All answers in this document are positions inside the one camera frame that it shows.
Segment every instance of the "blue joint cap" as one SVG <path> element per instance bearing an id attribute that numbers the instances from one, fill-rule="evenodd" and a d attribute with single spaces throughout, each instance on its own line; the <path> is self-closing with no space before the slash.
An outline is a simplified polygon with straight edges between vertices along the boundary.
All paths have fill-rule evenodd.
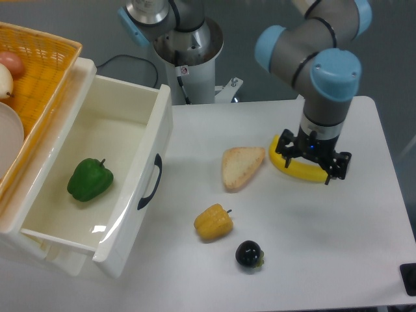
<path id="1" fill-rule="evenodd" d="M 310 76 L 323 97 L 335 102 L 350 101 L 358 91 L 361 63 L 349 51 L 327 49 L 315 57 Z"/>
<path id="2" fill-rule="evenodd" d="M 263 31 L 255 44 L 254 58 L 269 73 L 274 46 L 284 30 L 285 27 L 279 25 L 270 26 Z"/>
<path id="3" fill-rule="evenodd" d="M 372 10 L 367 0 L 355 0 L 358 9 L 359 27 L 357 37 L 364 33 L 370 26 L 372 20 Z"/>
<path id="4" fill-rule="evenodd" d="M 133 23 L 124 8 L 119 8 L 117 13 L 124 29 L 127 31 L 129 37 L 135 42 L 135 44 L 140 47 L 147 47 L 150 45 L 149 40 L 146 39 L 140 29 Z"/>

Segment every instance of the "yellow basket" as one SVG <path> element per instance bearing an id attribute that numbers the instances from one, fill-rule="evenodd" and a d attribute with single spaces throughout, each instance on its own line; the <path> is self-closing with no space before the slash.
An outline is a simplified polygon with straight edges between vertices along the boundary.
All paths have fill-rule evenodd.
<path id="1" fill-rule="evenodd" d="M 16 160 L 0 180 L 0 201 L 36 149 L 81 49 L 78 42 L 0 22 L 0 52 L 17 54 L 25 65 L 14 81 L 14 97 L 0 100 L 17 112 L 25 131 Z"/>

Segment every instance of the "slice of bread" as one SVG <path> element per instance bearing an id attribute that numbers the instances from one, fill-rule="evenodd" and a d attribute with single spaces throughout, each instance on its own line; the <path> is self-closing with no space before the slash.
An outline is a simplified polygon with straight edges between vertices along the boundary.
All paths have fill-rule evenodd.
<path id="1" fill-rule="evenodd" d="M 222 156 L 222 181 L 227 190 L 241 188 L 265 158 L 264 148 L 231 148 Z"/>

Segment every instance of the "black handle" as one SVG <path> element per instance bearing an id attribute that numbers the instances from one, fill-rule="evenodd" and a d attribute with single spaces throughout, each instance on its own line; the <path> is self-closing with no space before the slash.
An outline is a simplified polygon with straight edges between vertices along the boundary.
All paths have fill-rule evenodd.
<path id="1" fill-rule="evenodd" d="M 159 186 L 159 182 L 161 181 L 162 157 L 159 154 L 156 154 L 155 166 L 159 167 L 159 176 L 157 177 L 155 188 L 153 189 L 153 191 L 151 192 L 151 194 L 148 197 L 143 197 L 143 198 L 140 199 L 140 201 L 138 202 L 138 205 L 137 205 L 137 210 L 141 210 L 141 208 L 145 207 L 151 201 L 151 199 L 154 197 L 154 195 L 156 193 L 157 187 Z"/>

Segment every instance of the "small eggplant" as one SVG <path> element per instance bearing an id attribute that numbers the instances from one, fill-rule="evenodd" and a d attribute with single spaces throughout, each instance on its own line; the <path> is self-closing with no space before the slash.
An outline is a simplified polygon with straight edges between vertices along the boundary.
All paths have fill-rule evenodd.
<path id="1" fill-rule="evenodd" d="M 237 262 L 246 268 L 261 267 L 265 253 L 260 249 L 258 243 L 252 240 L 242 242 L 235 252 Z"/>

